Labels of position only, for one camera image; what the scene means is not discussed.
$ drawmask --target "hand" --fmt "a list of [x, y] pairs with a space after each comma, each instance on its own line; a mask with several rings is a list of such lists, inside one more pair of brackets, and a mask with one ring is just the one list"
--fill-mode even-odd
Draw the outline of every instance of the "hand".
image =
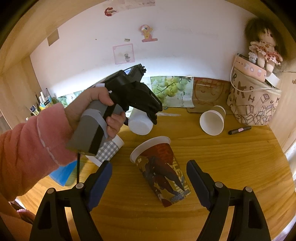
[[[65, 114], [73, 130], [76, 130], [82, 113], [94, 100], [100, 100], [100, 102], [108, 106], [114, 105], [105, 87], [86, 89], [65, 108]], [[112, 114], [112, 116], [107, 117], [107, 133], [111, 139], [117, 135], [125, 120], [126, 114], [124, 112], [120, 115]]]

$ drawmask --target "grape poster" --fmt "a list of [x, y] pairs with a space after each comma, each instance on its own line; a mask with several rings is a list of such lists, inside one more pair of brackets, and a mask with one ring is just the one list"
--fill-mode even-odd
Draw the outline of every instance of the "grape poster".
[[150, 78], [153, 93], [166, 107], [193, 108], [193, 77], [156, 76]]

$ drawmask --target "black cable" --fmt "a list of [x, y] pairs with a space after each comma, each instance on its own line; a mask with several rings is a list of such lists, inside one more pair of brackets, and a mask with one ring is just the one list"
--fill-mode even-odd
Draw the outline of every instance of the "black cable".
[[77, 183], [79, 183], [79, 172], [80, 172], [80, 153], [77, 153]]

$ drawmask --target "black marker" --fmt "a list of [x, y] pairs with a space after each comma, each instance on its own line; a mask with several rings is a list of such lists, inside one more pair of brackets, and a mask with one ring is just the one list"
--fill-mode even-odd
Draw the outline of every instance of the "black marker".
[[246, 127], [242, 127], [242, 128], [239, 128], [239, 129], [231, 130], [231, 131], [228, 132], [228, 134], [232, 135], [232, 134], [239, 133], [239, 132], [242, 132], [242, 131], [247, 131], [247, 130], [250, 130], [250, 129], [252, 129], [251, 126], [246, 126]]

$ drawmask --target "paper cup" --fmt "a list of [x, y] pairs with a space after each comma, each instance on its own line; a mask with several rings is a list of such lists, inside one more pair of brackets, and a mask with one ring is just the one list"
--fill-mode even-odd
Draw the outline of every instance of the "paper cup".
[[104, 161], [110, 161], [112, 157], [119, 151], [124, 145], [123, 140], [116, 135], [115, 138], [109, 142], [105, 142], [99, 149], [96, 156], [86, 156], [91, 162], [100, 167]]
[[224, 108], [216, 105], [200, 116], [200, 127], [205, 133], [211, 136], [217, 136], [224, 129], [225, 115]]
[[134, 108], [128, 119], [128, 127], [133, 133], [144, 136], [150, 133], [153, 123], [145, 112]]
[[130, 156], [164, 207], [191, 191], [170, 147], [168, 137], [155, 137], [139, 145]]

